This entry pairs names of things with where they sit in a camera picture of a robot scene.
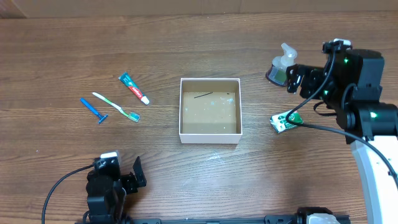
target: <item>toothbrush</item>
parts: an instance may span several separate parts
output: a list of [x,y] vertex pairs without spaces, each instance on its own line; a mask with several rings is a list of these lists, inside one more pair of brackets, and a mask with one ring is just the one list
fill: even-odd
[[93,95],[95,95],[95,96],[98,97],[99,99],[101,99],[101,100],[107,102],[109,105],[111,105],[111,106],[113,106],[114,108],[116,108],[121,114],[123,114],[124,116],[128,117],[130,120],[133,120],[133,121],[135,121],[135,122],[138,122],[138,121],[139,121],[139,115],[138,115],[138,114],[136,114],[136,113],[134,113],[134,112],[131,112],[130,114],[126,114],[120,106],[118,106],[118,105],[112,103],[112,102],[111,102],[110,100],[108,100],[107,98],[101,96],[101,95],[98,94],[98,93],[94,93],[94,92],[93,92]]

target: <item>soap dispenser bottle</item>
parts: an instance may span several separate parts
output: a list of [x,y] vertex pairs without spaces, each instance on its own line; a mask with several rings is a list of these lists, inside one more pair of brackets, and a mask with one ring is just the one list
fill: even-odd
[[286,68],[295,64],[297,52],[286,43],[283,43],[281,47],[285,54],[272,60],[272,66],[266,73],[266,78],[277,86],[287,86]]

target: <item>soap bar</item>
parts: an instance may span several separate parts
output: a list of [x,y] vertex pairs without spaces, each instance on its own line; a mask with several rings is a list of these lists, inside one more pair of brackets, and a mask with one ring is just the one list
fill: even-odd
[[[292,129],[297,127],[297,125],[294,124],[290,124],[286,121],[286,115],[291,112],[290,111],[286,111],[284,113],[281,114],[277,114],[277,115],[273,115],[271,116],[271,119],[269,120],[271,122],[272,127],[274,127],[275,131],[277,131],[277,133],[281,133],[284,132],[286,130]],[[291,115],[290,115],[290,120],[294,121],[296,123],[303,123],[303,119],[301,119],[301,116],[299,115],[299,113],[297,111],[294,111]]]

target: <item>beige container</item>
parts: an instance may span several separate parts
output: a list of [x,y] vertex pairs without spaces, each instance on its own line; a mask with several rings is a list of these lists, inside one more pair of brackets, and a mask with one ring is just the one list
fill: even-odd
[[240,79],[181,78],[181,143],[237,144],[242,133]]

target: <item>wooden table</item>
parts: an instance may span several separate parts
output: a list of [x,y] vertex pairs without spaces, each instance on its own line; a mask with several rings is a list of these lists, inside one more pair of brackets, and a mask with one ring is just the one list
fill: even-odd
[[[302,101],[264,73],[281,43],[297,62],[323,66],[322,42],[351,39],[382,52],[382,101],[398,104],[398,13],[291,13],[217,16],[0,20],[0,223],[40,223],[44,200],[68,172],[118,150],[123,172],[141,157],[147,187],[128,196],[134,218],[233,218],[324,206],[366,223],[358,168],[343,136],[297,128],[276,134],[273,114]],[[119,80],[129,72],[151,100]],[[182,77],[241,79],[238,145],[180,143]],[[134,123],[96,91],[141,115]],[[101,125],[79,99],[109,114]],[[336,127],[310,103],[309,123]],[[47,223],[74,223],[88,207],[86,175],[62,182]]]

